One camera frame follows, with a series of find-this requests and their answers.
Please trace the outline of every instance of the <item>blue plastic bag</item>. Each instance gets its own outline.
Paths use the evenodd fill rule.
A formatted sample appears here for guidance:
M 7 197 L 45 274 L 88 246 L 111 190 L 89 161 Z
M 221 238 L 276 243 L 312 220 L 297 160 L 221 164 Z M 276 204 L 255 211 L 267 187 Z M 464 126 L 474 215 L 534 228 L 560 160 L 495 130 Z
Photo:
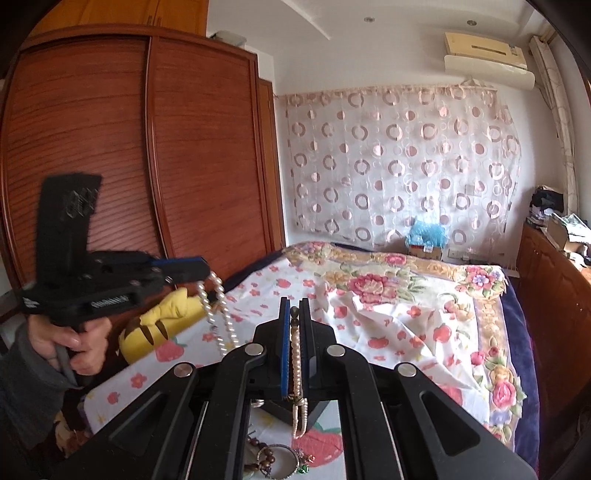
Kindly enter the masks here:
M 419 245 L 445 248 L 447 236 L 445 229 L 439 223 L 416 221 L 406 236 L 406 246 Z

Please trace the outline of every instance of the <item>cardboard box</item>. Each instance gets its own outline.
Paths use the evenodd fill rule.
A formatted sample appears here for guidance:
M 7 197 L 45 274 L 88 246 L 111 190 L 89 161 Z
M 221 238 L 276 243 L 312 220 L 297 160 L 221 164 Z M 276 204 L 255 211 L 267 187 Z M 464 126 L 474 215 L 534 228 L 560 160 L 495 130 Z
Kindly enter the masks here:
M 443 251 L 440 247 L 427 247 L 426 245 L 409 245 L 408 254 L 414 257 L 426 258 L 428 260 L 441 260 Z
M 569 233 L 565 225 L 554 215 L 551 215 L 548 220 L 546 234 L 549 240 L 555 244 L 554 246 L 563 252 L 576 252 L 583 245 L 580 242 L 569 242 Z

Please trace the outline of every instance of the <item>floral bedspread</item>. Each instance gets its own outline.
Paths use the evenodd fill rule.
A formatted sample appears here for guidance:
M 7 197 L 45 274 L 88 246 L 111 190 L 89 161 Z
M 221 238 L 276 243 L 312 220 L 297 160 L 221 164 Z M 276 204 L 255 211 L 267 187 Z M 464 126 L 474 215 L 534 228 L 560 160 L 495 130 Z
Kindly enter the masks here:
M 256 325 L 276 318 L 281 296 L 308 297 L 312 318 L 332 326 L 339 343 L 385 367 L 414 363 L 513 448 L 525 394 L 509 355 L 500 267 L 356 252 L 324 242 L 284 253 L 227 295 L 243 342 L 252 339 Z M 174 364 L 200 367 L 219 360 L 207 323 L 197 322 L 90 392 L 84 403 L 90 428 L 98 431 Z M 260 409 L 253 410 L 251 423 L 261 441 L 290 442 L 291 427 Z M 342 478 L 336 406 L 329 405 L 296 443 L 317 458 L 310 479 Z

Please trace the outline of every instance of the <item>curtain with circle pattern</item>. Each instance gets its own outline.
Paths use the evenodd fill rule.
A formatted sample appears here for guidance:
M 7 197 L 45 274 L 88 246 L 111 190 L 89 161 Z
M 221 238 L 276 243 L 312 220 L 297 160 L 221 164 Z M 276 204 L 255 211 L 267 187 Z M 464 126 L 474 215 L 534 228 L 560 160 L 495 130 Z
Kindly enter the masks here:
M 370 87 L 280 102 L 299 227 L 383 249 L 423 220 L 444 225 L 451 248 L 495 249 L 521 158 L 496 90 Z

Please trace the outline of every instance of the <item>air conditioner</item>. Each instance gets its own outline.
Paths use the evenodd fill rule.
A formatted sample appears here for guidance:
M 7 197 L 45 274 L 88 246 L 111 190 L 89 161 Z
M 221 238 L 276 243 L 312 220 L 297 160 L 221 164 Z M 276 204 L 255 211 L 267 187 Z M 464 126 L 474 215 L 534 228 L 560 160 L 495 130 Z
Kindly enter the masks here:
M 445 71 L 531 90 L 535 76 L 519 47 L 463 33 L 446 33 Z

